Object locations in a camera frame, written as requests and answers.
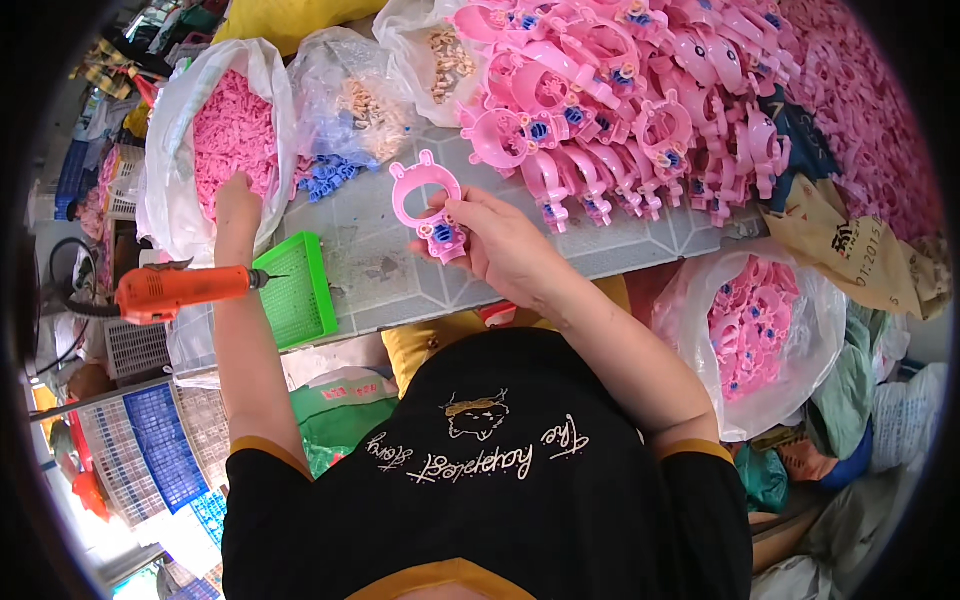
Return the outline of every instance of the blue crate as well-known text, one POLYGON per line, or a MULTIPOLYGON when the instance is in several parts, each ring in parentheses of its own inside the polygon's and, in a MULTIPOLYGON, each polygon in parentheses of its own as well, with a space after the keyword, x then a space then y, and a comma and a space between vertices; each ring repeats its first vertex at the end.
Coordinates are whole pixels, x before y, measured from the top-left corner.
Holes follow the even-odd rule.
POLYGON ((180 591, 170 596, 170 600, 217 600, 218 592, 206 579, 195 579, 180 591))
POLYGON ((190 503, 197 520, 206 530, 206 533, 217 544, 224 548, 224 517, 227 516, 227 499, 219 490, 205 493, 190 503))
POLYGON ((209 492, 177 415, 170 385, 127 394, 123 401, 144 462, 170 512, 209 492))
POLYGON ((89 149, 89 142, 73 140, 70 149, 66 151, 63 167, 60 169, 60 182, 57 184, 57 195, 54 198, 54 219, 66 221, 67 205, 80 198, 80 189, 84 183, 84 159, 89 149))

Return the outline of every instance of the cartoon cat graphic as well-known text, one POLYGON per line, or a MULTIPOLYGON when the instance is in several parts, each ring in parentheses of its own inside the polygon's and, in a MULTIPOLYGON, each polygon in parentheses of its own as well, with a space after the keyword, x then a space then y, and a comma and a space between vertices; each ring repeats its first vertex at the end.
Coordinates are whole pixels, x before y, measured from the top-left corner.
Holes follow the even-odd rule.
POLYGON ((505 389, 501 389, 500 393, 494 397, 463 402, 454 401, 456 396, 454 394, 447 404, 441 406, 446 414, 446 420, 450 423, 449 433, 453 439, 466 433, 484 442, 510 414, 510 408, 504 404, 507 397, 505 389))

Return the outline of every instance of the person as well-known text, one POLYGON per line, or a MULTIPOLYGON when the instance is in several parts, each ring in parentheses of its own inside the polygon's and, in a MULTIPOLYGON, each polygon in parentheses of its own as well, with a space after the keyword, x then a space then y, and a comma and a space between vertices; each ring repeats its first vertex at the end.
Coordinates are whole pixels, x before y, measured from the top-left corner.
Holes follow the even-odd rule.
MULTIPOLYGON (((316 481, 258 295, 215 305, 226 598, 749 597, 746 493, 696 374, 517 208, 463 191, 429 201, 468 230, 446 268, 556 330, 440 349, 316 481)), ((243 174, 218 193, 218 266, 251 266, 261 206, 243 174)))

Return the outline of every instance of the black t-shirt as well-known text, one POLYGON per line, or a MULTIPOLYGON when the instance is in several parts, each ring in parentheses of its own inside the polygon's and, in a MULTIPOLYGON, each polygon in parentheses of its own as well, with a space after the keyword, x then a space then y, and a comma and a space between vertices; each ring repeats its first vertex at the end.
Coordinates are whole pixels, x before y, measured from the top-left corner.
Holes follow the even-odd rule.
POLYGON ((228 600, 385 598, 451 581, 511 598, 750 595, 729 453, 690 440, 657 460, 552 331, 442 350, 315 482, 273 444, 240 446, 227 462, 228 600))

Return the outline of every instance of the gray tiled table surface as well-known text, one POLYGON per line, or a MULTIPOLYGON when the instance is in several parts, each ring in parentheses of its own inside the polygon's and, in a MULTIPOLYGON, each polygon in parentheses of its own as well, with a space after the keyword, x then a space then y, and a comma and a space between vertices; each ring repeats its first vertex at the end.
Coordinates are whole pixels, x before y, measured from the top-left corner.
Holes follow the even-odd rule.
MULTIPOLYGON (((519 207, 590 279, 714 252, 735 239, 766 234, 755 208, 735 211, 733 222, 720 229, 710 224, 706 213, 689 209, 685 199, 680 208, 661 210, 655 223, 629 218, 615 205, 612 225, 598 228, 569 199, 564 202, 570 211, 567 232, 551 235, 519 174, 504 180, 488 165, 471 165, 472 146, 460 137, 460 130, 426 128, 396 160, 410 166, 424 149, 431 150, 462 185, 483 187, 519 207)), ((407 251, 416 234, 394 215, 394 179, 387 166, 376 173, 365 171, 315 204, 300 192, 276 231, 277 242, 303 230, 316 232, 322 240, 339 330, 314 345, 436 319, 499 299, 490 286, 466 272, 428 263, 407 251)), ((431 192, 425 187, 413 192, 406 200, 407 212, 416 216, 431 192)))

